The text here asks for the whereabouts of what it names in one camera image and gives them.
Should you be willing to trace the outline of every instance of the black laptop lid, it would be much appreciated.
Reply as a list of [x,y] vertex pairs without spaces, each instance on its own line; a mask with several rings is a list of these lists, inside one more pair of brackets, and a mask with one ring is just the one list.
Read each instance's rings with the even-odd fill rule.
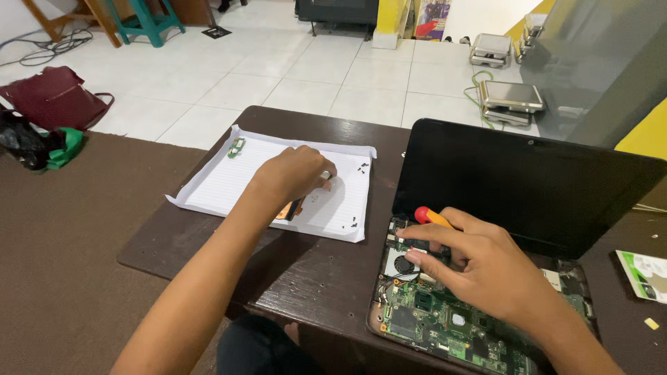
[[504,227],[525,251],[576,259],[666,173],[662,159],[421,119],[393,213],[452,206]]

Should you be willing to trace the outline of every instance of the green bag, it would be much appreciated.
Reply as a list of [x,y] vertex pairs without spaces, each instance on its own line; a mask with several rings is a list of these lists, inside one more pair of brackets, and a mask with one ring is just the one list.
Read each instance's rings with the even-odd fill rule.
[[81,141],[83,140],[83,132],[73,129],[71,127],[61,127],[60,131],[65,134],[64,149],[56,149],[49,152],[49,161],[46,168],[59,169],[63,165],[69,163],[81,151]]

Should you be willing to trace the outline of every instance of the maroon bag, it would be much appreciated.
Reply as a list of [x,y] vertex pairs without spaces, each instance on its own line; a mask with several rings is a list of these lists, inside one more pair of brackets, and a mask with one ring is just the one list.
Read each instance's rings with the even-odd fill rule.
[[[0,96],[46,130],[73,127],[83,131],[95,125],[115,100],[110,93],[88,92],[83,82],[68,67],[46,67],[41,74],[0,87]],[[98,95],[108,95],[111,101],[105,104]]]

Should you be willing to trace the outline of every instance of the lined paper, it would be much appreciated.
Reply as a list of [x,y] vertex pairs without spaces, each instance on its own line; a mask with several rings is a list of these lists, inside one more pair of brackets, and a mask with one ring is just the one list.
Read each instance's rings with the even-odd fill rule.
[[[229,158],[227,152],[236,137],[244,137],[245,145],[234,158]],[[182,208],[226,216],[265,161],[287,146],[298,147],[302,144],[318,149],[331,160],[336,165],[338,176],[331,179],[333,187],[330,192],[316,189],[306,196],[301,205],[302,212],[292,221],[274,220],[270,226],[350,242],[361,241],[364,239],[370,164],[372,157],[376,156],[373,147],[280,139],[242,131],[235,125],[232,135],[218,154],[181,189],[176,198],[167,198]]]

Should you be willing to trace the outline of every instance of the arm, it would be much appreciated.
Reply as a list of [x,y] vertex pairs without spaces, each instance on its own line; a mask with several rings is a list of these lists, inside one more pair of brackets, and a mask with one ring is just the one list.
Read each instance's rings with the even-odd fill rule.
[[440,214],[460,231],[426,224],[396,233],[431,241],[432,250],[440,244],[450,246],[454,266],[462,272],[421,252],[410,251],[406,259],[461,301],[529,334],[559,374],[623,374],[506,230],[454,208]]
[[307,146],[287,148],[255,173],[211,238],[176,275],[139,325],[112,374],[189,373],[211,341],[259,237],[290,201],[336,167]]

